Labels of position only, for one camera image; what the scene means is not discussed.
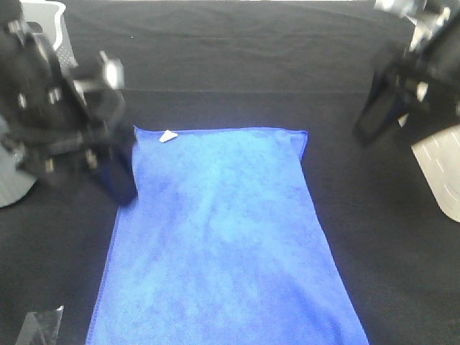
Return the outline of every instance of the towel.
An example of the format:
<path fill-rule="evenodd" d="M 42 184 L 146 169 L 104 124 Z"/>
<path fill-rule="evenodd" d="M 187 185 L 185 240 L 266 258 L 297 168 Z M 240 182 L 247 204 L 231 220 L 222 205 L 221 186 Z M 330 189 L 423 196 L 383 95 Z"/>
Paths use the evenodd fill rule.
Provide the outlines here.
<path fill-rule="evenodd" d="M 87 345 L 368 344 L 316 218 L 306 132 L 137 129 Z"/>

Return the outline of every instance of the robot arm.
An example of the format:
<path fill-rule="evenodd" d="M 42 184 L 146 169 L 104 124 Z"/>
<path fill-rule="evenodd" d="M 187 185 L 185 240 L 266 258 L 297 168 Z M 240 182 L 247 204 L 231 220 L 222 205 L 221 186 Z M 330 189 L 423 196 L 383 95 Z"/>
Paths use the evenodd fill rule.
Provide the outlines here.
<path fill-rule="evenodd" d="M 134 129 L 123 121 L 120 61 L 101 52 L 92 66 L 61 68 L 46 36 L 25 22 L 19 0 L 1 1 L 1 145 L 37 178 L 55 183 L 84 173 L 129 203 L 137 194 Z"/>
<path fill-rule="evenodd" d="M 363 145 L 397 120 L 398 139 L 406 144 L 459 124 L 460 13 L 451 14 L 459 5 L 377 0 L 376 8 L 407 17 L 416 27 L 409 47 L 388 48 L 375 61 L 371 91 L 354 129 Z"/>

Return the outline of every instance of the blue towel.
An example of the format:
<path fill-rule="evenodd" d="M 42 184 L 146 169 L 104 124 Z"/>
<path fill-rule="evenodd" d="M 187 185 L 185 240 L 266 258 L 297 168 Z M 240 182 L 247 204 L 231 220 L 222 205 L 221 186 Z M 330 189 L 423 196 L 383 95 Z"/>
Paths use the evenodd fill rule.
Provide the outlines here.
<path fill-rule="evenodd" d="M 87 345 L 368 344 L 316 218 L 306 132 L 137 130 Z"/>

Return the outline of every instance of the white plastic base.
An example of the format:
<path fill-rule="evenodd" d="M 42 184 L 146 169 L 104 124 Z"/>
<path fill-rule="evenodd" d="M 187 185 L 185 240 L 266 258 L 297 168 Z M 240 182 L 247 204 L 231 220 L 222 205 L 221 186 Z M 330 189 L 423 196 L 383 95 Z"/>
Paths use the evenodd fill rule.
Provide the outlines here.
<path fill-rule="evenodd" d="M 460 125 L 412 146 L 441 210 L 460 222 Z"/>

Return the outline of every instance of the black cloth surface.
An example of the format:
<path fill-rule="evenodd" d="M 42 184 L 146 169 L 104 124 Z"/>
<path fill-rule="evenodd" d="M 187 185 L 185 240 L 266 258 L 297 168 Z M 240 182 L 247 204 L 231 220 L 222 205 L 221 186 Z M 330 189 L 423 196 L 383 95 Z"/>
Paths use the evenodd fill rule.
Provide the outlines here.
<path fill-rule="evenodd" d="M 64 2 L 77 60 L 106 50 L 124 63 L 138 127 L 306 129 L 305 178 L 370 343 L 460 344 L 460 225 L 409 147 L 351 135 L 371 57 L 409 42 L 409 22 L 364 1 Z M 84 344 L 116 208 L 78 181 L 0 210 L 0 344 L 27 311 L 59 305 L 59 344 Z"/>

